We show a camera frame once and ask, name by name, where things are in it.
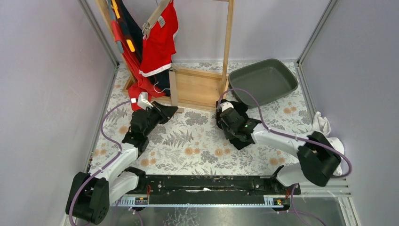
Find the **black underwear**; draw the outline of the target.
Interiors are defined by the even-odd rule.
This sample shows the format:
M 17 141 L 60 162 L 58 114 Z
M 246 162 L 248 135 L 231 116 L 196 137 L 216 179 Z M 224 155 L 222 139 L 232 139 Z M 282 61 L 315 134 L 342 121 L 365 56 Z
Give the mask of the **black underwear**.
M 245 104 L 243 104 L 241 102 L 237 102 L 237 101 L 228 101 L 226 99 L 222 99 L 221 104 L 224 102 L 230 102 L 233 105 L 234 109 L 237 110 L 239 115 L 241 115 L 245 120 L 249 119 L 248 114 L 247 114 L 248 107 Z M 221 114 L 221 110 L 219 110 L 217 108 L 217 110 L 216 110 L 216 125 L 219 129 L 223 129 L 222 125 L 220 124 L 220 120 L 221 120 L 220 114 Z M 251 144 L 250 142 L 242 142 L 238 138 L 229 139 L 229 141 L 237 150 L 241 150 Z

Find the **red white-trimmed underwear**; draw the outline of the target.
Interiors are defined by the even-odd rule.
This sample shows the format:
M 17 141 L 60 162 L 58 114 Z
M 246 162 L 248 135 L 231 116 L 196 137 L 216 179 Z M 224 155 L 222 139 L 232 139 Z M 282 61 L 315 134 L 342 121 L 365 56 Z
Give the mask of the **red white-trimmed underwear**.
M 162 12 L 150 32 L 143 38 L 143 61 L 139 73 L 144 77 L 169 69 L 172 55 L 176 53 L 174 38 L 178 32 L 178 19 L 174 2 Z

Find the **beige clip hanger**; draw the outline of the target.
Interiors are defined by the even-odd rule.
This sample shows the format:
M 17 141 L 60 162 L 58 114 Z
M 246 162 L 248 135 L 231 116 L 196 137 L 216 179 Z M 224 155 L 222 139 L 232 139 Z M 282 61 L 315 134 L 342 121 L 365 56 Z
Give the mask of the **beige clip hanger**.
M 166 7 L 173 2 L 173 0 L 161 0 L 156 9 L 153 11 L 149 19 L 142 26 L 142 34 L 143 38 L 146 40 L 150 36 L 151 29 L 158 21 L 162 12 L 166 9 Z

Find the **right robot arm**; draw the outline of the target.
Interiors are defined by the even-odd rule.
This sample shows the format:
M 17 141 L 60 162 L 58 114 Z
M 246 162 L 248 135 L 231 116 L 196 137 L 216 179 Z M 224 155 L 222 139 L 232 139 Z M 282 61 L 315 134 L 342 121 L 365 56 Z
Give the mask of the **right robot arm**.
M 216 122 L 237 149 L 251 144 L 268 145 L 296 157 L 298 163 L 281 166 L 272 176 L 284 187 L 302 182 L 325 187 L 342 161 L 320 132 L 298 136 L 280 129 L 266 129 L 260 120 L 246 118 L 233 107 L 217 110 Z

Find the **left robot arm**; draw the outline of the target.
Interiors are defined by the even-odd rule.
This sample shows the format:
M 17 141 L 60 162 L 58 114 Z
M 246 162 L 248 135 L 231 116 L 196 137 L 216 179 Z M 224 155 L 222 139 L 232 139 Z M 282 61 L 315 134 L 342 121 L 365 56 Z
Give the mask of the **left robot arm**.
M 114 202 L 131 190 L 145 188 L 145 173 L 131 172 L 128 167 L 145 151 L 148 135 L 157 125 L 168 122 L 178 109 L 154 101 L 133 111 L 129 129 L 117 144 L 119 150 L 102 165 L 74 176 L 65 207 L 72 226 L 75 219 L 87 225 L 100 224 Z

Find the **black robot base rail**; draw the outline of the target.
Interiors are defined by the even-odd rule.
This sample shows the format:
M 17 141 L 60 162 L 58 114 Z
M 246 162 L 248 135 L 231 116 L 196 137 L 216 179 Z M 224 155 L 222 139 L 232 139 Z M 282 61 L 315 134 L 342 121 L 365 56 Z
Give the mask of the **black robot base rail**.
M 301 189 L 263 176 L 147 175 L 128 194 L 146 198 L 150 205 L 283 207 Z

